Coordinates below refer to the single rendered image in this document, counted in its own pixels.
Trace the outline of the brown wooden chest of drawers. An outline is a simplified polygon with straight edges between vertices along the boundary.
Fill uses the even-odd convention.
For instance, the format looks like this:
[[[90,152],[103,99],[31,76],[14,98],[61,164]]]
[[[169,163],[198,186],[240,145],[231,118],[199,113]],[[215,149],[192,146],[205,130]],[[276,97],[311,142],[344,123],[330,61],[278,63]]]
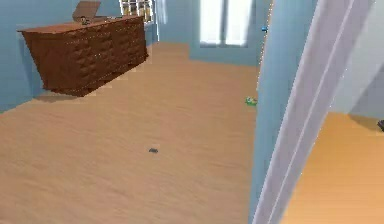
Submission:
[[[145,62],[148,51],[141,16],[83,25],[63,23],[20,31],[43,88],[85,96]]]

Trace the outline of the white framed window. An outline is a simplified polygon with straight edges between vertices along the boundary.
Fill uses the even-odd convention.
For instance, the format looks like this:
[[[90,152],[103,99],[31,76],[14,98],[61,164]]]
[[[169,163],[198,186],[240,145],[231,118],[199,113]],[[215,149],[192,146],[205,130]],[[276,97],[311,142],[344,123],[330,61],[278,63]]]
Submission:
[[[243,47],[254,0],[200,0],[199,43]]]

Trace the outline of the white shelf with items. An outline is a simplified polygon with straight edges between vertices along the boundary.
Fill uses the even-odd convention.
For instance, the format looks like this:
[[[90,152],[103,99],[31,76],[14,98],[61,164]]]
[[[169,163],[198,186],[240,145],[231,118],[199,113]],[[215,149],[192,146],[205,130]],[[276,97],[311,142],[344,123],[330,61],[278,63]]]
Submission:
[[[145,24],[155,21],[154,0],[119,0],[123,15],[142,16]]]

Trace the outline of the white room door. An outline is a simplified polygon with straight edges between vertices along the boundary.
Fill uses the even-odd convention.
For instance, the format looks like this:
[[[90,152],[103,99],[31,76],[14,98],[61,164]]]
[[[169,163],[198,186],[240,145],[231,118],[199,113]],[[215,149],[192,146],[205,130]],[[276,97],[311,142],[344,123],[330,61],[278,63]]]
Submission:
[[[274,0],[257,84],[248,224],[279,224],[376,0]]]

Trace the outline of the brown open cardboard box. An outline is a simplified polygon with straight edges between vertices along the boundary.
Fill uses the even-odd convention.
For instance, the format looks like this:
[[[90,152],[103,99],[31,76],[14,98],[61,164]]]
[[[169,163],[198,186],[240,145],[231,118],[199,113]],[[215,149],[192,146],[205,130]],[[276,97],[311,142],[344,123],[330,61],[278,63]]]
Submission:
[[[80,0],[72,14],[75,22],[80,22],[82,18],[92,20],[100,7],[100,1]]]

